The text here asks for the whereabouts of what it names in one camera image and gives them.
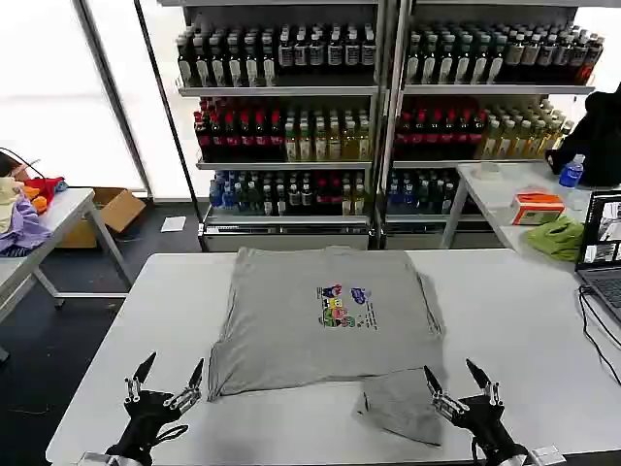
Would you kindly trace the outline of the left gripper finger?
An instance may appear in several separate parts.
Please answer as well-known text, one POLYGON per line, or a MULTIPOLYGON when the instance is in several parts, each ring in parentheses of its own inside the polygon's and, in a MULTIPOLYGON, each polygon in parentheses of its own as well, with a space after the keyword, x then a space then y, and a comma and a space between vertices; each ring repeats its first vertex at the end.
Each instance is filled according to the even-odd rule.
POLYGON ((164 402, 164 406, 181 415, 189 411, 201 398, 201 383, 204 373, 205 359, 201 358, 190 376, 187 386, 172 398, 164 402))
POLYGON ((156 352, 152 352, 150 356, 140 363, 134 373, 134 375, 130 378, 125 379, 126 388, 127 388, 127 396, 125 397, 124 403, 134 403, 140 400, 140 392, 142 390, 142 385, 146 381, 147 376, 150 372, 152 364, 155 360, 156 352))

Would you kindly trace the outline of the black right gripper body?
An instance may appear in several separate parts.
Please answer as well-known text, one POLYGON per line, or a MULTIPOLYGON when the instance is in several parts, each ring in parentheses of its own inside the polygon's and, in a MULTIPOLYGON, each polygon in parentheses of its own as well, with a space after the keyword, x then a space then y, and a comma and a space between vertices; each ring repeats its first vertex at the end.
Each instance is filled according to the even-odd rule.
POLYGON ((527 449, 517 444, 502 423, 503 405, 484 394, 460 398, 468 409, 453 416, 453 424, 469 430, 487 461, 525 461, 527 449))

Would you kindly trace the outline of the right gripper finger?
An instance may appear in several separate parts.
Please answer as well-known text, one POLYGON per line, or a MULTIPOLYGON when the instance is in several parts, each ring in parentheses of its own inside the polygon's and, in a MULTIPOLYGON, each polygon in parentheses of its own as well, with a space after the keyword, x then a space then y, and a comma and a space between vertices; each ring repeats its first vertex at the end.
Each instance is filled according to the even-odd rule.
POLYGON ((500 406, 500 384, 492 381, 487 374, 469 358, 466 359, 466 364, 474 378, 474 381, 480 388, 482 395, 487 398, 490 405, 500 406))
POLYGON ((423 370, 427 386, 432 396, 432 406, 446 420, 451 423, 460 423, 470 408, 463 402, 448 395, 427 365, 423 367, 423 370))

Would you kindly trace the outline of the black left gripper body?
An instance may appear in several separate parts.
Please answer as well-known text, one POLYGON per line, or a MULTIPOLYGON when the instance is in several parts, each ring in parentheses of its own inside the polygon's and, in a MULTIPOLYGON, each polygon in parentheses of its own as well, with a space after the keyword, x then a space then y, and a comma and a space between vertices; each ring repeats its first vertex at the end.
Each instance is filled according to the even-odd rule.
POLYGON ((125 403, 130 420, 119 441, 106 450, 106 454, 118 455, 137 462, 151 462, 151 449, 155 446, 160 429, 180 418, 180 412, 165 406, 173 393, 141 390, 139 400, 125 403))

